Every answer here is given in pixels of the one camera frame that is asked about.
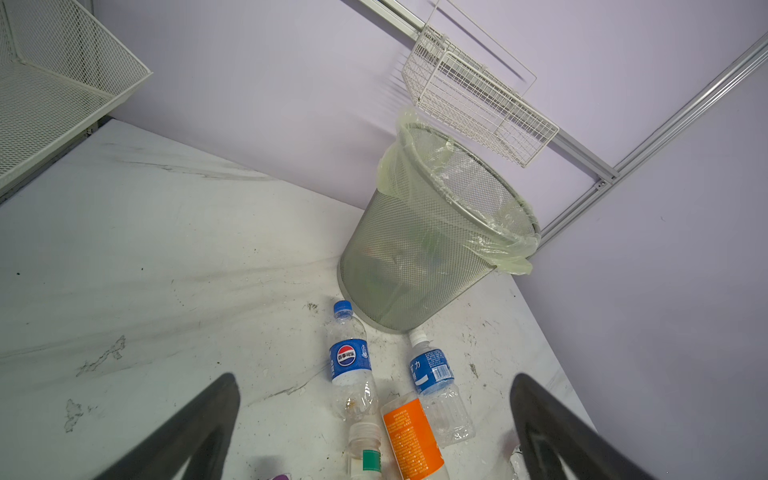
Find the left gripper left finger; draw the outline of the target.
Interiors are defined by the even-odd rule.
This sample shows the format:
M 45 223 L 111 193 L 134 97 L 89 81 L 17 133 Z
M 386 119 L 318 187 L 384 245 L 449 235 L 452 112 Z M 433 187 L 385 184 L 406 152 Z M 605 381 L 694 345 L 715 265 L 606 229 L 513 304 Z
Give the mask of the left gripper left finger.
M 240 407 L 231 373 L 218 377 L 99 479 L 220 479 Z

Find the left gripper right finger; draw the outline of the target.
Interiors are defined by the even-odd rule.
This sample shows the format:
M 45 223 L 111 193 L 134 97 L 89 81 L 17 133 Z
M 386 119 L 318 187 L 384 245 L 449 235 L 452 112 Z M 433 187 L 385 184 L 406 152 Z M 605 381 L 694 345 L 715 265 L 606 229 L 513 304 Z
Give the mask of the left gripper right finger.
M 532 479 L 651 477 L 525 373 L 513 380 L 510 407 Z

